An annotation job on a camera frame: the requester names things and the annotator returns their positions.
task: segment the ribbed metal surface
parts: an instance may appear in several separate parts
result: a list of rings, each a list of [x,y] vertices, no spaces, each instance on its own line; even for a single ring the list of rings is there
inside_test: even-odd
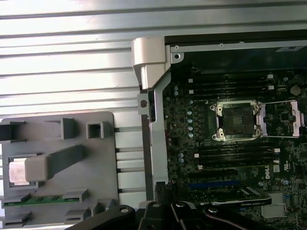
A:
[[[0,118],[114,112],[118,167],[140,176],[132,39],[306,29],[306,12],[305,0],[0,1]],[[143,180],[126,180],[121,188],[142,188],[125,191],[121,202],[144,200]]]

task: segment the motherboard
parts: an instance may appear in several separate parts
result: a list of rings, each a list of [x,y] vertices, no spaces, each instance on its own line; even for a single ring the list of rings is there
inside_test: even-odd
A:
[[[307,71],[173,70],[164,90],[169,184],[277,229],[307,229]]]

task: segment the mounting screw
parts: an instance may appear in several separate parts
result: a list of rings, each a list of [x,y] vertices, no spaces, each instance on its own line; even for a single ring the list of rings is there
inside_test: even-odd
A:
[[[184,205],[185,205],[185,203],[182,203],[182,202],[178,202],[178,203],[176,204],[177,207],[184,207]]]
[[[210,208],[208,209],[208,211],[211,212],[211,213],[217,213],[219,210],[218,210],[217,208],[210,207]]]
[[[121,210],[120,210],[120,212],[123,212],[123,213],[125,213],[125,212],[129,212],[129,209],[127,209],[127,208],[123,208],[123,209],[121,209]]]
[[[153,204],[153,207],[160,207],[160,206],[161,206],[160,203],[155,203],[155,204]]]

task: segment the screw hole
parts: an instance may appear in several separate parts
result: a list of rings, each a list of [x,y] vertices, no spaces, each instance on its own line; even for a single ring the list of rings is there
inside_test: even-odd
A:
[[[146,108],[147,107],[147,101],[141,100],[141,107]]]

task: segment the blue expansion slot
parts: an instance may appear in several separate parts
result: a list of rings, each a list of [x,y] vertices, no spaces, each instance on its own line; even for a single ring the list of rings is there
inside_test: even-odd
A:
[[[216,181],[216,182],[205,182],[198,184],[189,184],[189,188],[209,188],[209,187],[223,187],[223,186],[232,186],[239,185],[239,181]]]

